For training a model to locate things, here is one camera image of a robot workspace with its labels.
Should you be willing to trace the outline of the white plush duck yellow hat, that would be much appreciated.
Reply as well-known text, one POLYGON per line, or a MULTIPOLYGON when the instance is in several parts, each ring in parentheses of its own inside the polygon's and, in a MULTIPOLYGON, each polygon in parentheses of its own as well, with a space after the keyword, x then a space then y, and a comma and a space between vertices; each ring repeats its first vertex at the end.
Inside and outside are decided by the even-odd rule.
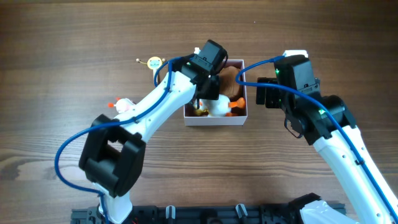
POLYGON ((232 117, 238 116, 237 113, 233 113, 233 108, 245 109, 246 100, 240 97, 236 101, 230 101, 226 95, 219 95, 217 100, 205 100, 199 99, 193 103, 194 114, 196 116, 207 117, 232 117))

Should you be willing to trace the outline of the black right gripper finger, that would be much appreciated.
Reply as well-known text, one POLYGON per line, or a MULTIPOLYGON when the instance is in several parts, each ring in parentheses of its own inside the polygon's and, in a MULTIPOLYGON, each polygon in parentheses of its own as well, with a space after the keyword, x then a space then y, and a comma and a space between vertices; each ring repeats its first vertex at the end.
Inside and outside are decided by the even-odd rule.
POLYGON ((277 88, 266 88, 266 108, 280 108, 279 90, 277 88))
MULTIPOLYGON (((257 79, 258 83, 265 83, 266 77, 259 77, 257 79)), ((256 88, 256 104, 257 105, 264 105, 266 101, 266 88, 258 86, 256 88)))

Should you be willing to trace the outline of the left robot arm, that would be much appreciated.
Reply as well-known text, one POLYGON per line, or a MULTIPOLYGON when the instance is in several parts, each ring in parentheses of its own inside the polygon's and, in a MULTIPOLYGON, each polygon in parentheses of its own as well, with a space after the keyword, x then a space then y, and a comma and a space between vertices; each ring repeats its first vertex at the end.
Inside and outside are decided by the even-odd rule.
POLYGON ((132 212, 129 191, 138 180, 146 144, 179 108, 194 99, 218 99, 217 74, 227 51, 208 40, 199 53, 169 60, 164 79, 138 104, 110 119, 97 117, 88 132, 79 167, 103 195, 99 212, 110 223, 122 223, 132 212))

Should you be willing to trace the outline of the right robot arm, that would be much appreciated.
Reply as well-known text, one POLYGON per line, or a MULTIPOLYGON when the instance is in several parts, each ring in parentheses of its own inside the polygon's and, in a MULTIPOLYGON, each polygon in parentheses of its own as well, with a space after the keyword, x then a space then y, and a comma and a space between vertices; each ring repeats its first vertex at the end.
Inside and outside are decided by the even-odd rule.
POLYGON ((284 126, 305 138, 330 166, 360 223, 397 223, 397 197, 371 158, 354 116, 336 95, 322 96, 304 50, 266 61, 275 78, 258 78, 256 103, 280 108, 284 126))

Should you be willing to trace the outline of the brown plush toy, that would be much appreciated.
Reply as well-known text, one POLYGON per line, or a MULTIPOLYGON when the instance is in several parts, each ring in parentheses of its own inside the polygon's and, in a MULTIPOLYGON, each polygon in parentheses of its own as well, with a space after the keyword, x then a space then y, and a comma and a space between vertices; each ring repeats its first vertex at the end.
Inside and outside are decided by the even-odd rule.
POLYGON ((242 88, 235 80, 236 75, 240 71, 240 69, 233 66, 223 68, 220 71, 218 74, 220 79, 219 94, 227 96, 230 99, 238 98, 241 95, 242 88))

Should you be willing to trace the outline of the white pink plush duck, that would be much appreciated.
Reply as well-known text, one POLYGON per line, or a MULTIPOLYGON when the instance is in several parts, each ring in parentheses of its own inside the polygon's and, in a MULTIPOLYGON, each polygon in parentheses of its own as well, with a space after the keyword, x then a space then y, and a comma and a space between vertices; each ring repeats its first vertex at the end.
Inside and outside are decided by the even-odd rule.
POLYGON ((135 102, 128 98, 116 98, 115 103, 108 103, 109 108, 115 108, 118 113, 124 113, 135 107, 135 102))

